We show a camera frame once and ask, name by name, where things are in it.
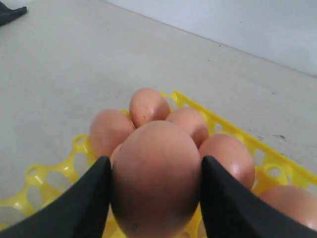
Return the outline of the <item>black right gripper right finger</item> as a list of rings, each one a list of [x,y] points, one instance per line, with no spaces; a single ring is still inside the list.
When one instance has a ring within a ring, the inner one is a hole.
[[[209,238],[315,238],[315,230],[254,195],[214,157],[202,160],[201,213]]]

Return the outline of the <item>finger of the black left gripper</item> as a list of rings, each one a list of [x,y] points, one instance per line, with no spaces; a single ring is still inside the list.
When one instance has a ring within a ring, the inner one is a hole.
[[[27,7],[23,6],[17,9],[8,8],[3,2],[0,2],[0,26],[4,26],[27,13]]]

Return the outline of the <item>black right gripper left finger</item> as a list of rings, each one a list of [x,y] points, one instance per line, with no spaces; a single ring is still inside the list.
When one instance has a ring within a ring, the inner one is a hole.
[[[1,231],[2,238],[100,238],[108,215],[111,164],[100,157],[64,194]]]

